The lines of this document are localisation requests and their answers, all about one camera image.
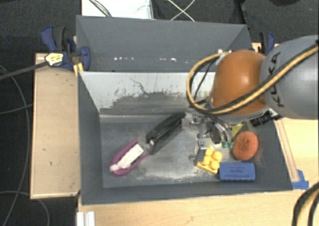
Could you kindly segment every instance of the pink object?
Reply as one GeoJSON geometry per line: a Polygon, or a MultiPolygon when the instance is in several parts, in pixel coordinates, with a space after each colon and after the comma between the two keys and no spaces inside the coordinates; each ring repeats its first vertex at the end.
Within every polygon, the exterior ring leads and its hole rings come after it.
{"type": "MultiPolygon", "coordinates": [[[[120,152],[118,152],[113,159],[111,160],[111,166],[117,164],[122,158],[123,156],[130,150],[132,149],[136,144],[138,143],[138,141],[136,139],[133,139],[127,146],[125,146],[120,152]]],[[[123,176],[126,175],[127,173],[129,173],[134,167],[136,167],[143,159],[145,159],[146,157],[148,157],[148,153],[144,153],[142,154],[133,164],[131,164],[129,167],[127,168],[120,168],[117,170],[111,170],[111,173],[115,176],[123,176]]]]}

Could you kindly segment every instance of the blue tape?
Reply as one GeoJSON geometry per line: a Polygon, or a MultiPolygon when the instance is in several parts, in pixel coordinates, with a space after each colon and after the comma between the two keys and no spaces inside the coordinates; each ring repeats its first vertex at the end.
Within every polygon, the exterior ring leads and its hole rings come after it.
{"type": "Polygon", "coordinates": [[[309,181],[306,181],[304,178],[304,174],[301,170],[297,169],[298,175],[299,175],[299,182],[292,182],[293,189],[294,190],[307,190],[309,189],[309,181]]]}

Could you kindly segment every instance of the blue clamp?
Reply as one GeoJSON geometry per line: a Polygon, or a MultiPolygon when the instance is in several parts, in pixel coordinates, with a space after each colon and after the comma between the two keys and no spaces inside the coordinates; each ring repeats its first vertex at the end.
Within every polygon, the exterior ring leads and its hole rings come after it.
{"type": "Polygon", "coordinates": [[[71,61],[71,58],[77,57],[77,62],[82,62],[83,69],[89,70],[91,64],[91,54],[88,47],[81,47],[80,51],[76,51],[75,42],[68,38],[66,40],[67,45],[64,44],[64,27],[47,26],[41,32],[42,42],[48,47],[49,52],[59,52],[63,54],[63,63],[59,64],[59,67],[73,71],[75,63],[71,61]]]}

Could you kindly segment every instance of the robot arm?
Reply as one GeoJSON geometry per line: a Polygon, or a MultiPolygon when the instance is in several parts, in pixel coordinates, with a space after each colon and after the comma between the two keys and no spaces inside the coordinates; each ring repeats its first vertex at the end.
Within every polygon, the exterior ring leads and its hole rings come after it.
{"type": "Polygon", "coordinates": [[[318,36],[284,42],[266,57],[240,50],[218,64],[206,107],[191,96],[194,73],[216,60],[197,63],[187,78],[187,97],[198,112],[235,124],[263,115],[269,109],[283,117],[318,118],[318,36]]]}

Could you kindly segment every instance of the gray bin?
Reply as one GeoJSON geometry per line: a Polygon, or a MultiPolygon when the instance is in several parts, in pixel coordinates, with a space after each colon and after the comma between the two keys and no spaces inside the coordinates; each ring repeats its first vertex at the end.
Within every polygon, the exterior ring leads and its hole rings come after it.
{"type": "MultiPolygon", "coordinates": [[[[236,50],[251,45],[244,25],[168,22],[77,18],[78,45],[89,46],[93,70],[80,72],[78,78],[82,204],[291,190],[292,184],[273,123],[258,129],[263,162],[256,166],[254,182],[220,182],[217,176],[194,167],[188,159],[194,153],[197,131],[193,128],[183,130],[128,175],[116,177],[110,174],[112,157],[133,138],[144,142],[150,128],[168,115],[187,109],[186,77],[193,62],[214,54],[220,48],[236,50]],[[139,36],[147,30],[150,31],[148,36],[139,36]],[[119,37],[120,34],[122,40],[138,41],[121,43],[113,39],[113,35],[119,37]],[[191,51],[189,37],[192,37],[193,43],[201,44],[196,48],[196,54],[191,51]],[[123,59],[124,53],[129,51],[135,58],[143,58],[143,64],[112,60],[115,52],[123,53],[123,59]],[[175,61],[160,60],[164,58],[163,54],[174,57],[175,61]]],[[[202,73],[199,73],[194,86],[201,76],[202,73]]],[[[213,77],[214,73],[208,75],[200,97],[210,92],[213,77]]]]}

